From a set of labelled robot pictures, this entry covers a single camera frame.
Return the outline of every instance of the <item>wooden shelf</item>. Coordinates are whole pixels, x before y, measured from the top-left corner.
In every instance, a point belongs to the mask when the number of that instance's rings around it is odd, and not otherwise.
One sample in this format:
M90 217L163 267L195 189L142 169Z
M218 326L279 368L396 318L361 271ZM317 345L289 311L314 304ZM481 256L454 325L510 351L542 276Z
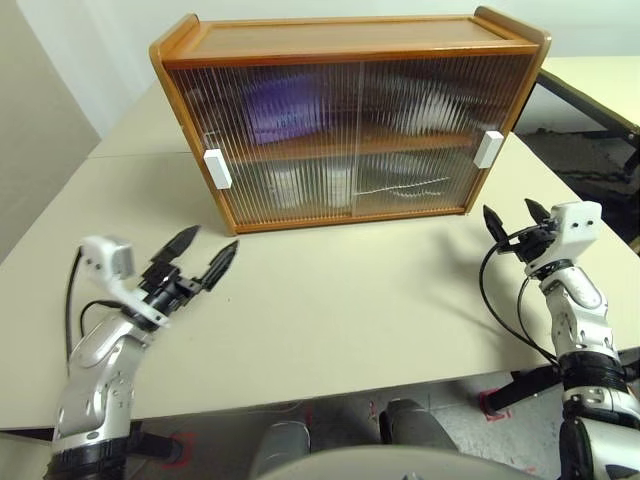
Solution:
M439 133L436 135L402 135L386 128L364 126L355 129L334 129L263 145L233 148L232 141L222 139L229 160L236 162L265 162L272 160L304 160L359 154L407 152L439 148L468 147L470 134Z

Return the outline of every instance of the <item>wooden cabinet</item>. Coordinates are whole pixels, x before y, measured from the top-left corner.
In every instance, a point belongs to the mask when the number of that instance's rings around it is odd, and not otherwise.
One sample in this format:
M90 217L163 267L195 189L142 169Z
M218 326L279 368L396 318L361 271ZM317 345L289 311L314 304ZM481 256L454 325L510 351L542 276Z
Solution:
M231 232L467 212L549 35L473 16L201 22L151 60ZM219 150L219 189L204 161Z

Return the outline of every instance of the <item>white table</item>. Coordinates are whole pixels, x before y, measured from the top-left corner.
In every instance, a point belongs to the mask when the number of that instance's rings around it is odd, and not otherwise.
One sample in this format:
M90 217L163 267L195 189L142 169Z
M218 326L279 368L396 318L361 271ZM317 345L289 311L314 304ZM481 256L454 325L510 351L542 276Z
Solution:
M131 240L138 271L180 229L203 229L180 263L199 274L231 239L154 86L78 169L0 265L3 306L0 428L50 426L65 382L63 296L79 240ZM134 416L289 401L498 370L543 360L509 337L480 298L491 246L487 203L515 230L524 202L576 196L515 136L468 216L309 228L241 237L227 275L159 332L136 378ZM620 349L640 344L640 260L607 227L582 266L609 298ZM487 286L513 319L523 266L498 257ZM76 318L103 294L80 276ZM525 297L531 332L547 348L542 295ZM97 310L89 324L100 318Z

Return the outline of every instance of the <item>wooden frame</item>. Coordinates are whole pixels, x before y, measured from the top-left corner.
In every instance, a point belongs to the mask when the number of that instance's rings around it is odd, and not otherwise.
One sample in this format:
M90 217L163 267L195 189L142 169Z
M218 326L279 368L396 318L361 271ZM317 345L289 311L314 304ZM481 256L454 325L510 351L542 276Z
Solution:
M382 43L371 28L390 28L394 32L408 33L400 35L396 42ZM272 38L273 45L264 42L266 46L254 48L251 35L257 30L265 38ZM314 35L316 30L338 29L342 33L340 42L327 41L327 45L316 45ZM345 35L354 29L356 35ZM420 35L412 36L412 29ZM228 35L228 48L202 47L209 35ZM456 37L459 32L462 38ZM289 47L287 35L300 35L300 42ZM509 108L509 114L501 125L501 132L507 135L513 128L521 109L526 102L540 65L549 49L550 35L544 31L492 9L479 7L474 16L430 16L430 17L357 17L357 18L329 18L329 19L287 19L268 21L232 21L232 22L200 22L194 14L183 17L164 36L154 42L149 50L151 62L165 90L169 103L185 134L189 147L198 163L209 190L222 213L231 233L245 233L253 231L276 230L283 228L297 228L315 225L356 223L363 221L386 220L392 218L410 218L416 216L462 214L468 212L487 178L489 170L479 170L473 180L464 207L427 210L423 212L406 212L362 217L338 216L335 218L293 220L269 222L255 225L238 225L229 207L228 193L218 190L204 164L205 147L202 144L194 119L182 95L174 84L169 72L172 69L196 68L202 66L258 66L258 65L290 65L313 63L344 63L372 60L400 60L415 58L436 58L477 55L528 55L531 57L527 73L521 79L518 93ZM373 127L373 136L378 140L367 144L362 153L377 153L394 151L390 144L385 143L385 133ZM327 154L326 150L317 145L330 142L313 142L311 138L292 139L290 145L285 143L261 147L264 155L286 159L288 152L295 150L296 158L318 158ZM469 138L464 135L442 135L437 137L393 137L395 145L402 144L402 150L421 150L449 146L468 145Z

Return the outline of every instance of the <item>white wall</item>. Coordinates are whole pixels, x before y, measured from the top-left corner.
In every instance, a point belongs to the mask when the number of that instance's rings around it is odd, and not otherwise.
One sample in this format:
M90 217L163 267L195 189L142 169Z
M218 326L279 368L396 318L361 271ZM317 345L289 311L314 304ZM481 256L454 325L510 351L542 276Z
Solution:
M104 136L154 79L149 44L187 12L203 20L472 13L479 1L18 0L18 4L87 118ZM481 3L551 31L552 56L640 55L637 0ZM525 123L536 125L542 117L553 116L560 128L567 122L578 128L585 124L571 109L544 97L544 93L533 97L533 103L542 103L528 109Z

